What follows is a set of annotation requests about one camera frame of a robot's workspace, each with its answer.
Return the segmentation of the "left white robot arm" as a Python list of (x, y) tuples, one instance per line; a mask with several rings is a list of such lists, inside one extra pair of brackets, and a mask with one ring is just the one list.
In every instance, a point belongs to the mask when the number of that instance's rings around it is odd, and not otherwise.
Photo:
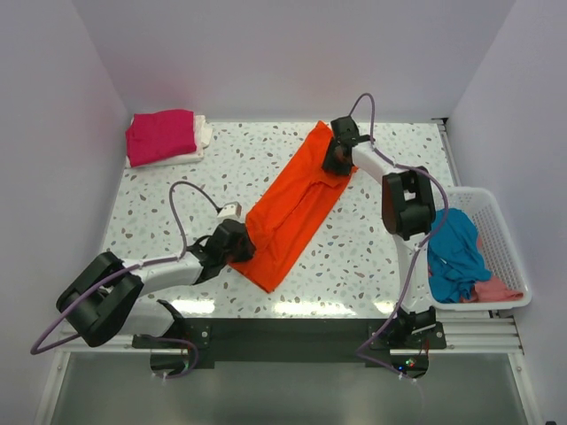
[(98, 347), (119, 334), (140, 297), (206, 282), (228, 264), (252, 259), (255, 252), (245, 224), (232, 219), (192, 244), (184, 237), (176, 256), (125, 260), (103, 252), (63, 291), (56, 308), (88, 346)]

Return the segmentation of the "orange t-shirt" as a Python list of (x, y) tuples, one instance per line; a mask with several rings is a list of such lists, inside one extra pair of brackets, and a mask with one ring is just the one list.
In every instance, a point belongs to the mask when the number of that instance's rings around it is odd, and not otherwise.
[(319, 121), (245, 218), (255, 253), (231, 266), (267, 293), (291, 271), (348, 186), (322, 169), (332, 131)]

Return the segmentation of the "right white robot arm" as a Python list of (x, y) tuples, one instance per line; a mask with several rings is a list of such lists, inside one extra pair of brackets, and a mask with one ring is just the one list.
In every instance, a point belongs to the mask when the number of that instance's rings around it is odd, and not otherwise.
[(361, 134), (350, 116), (335, 119), (330, 126), (332, 136), (322, 169), (347, 176), (358, 168), (381, 184), (382, 222), (393, 237), (400, 274), (394, 335), (400, 345), (416, 347), (436, 323), (424, 241), (436, 217), (429, 174), (423, 167), (398, 165), (380, 153), (371, 136)]

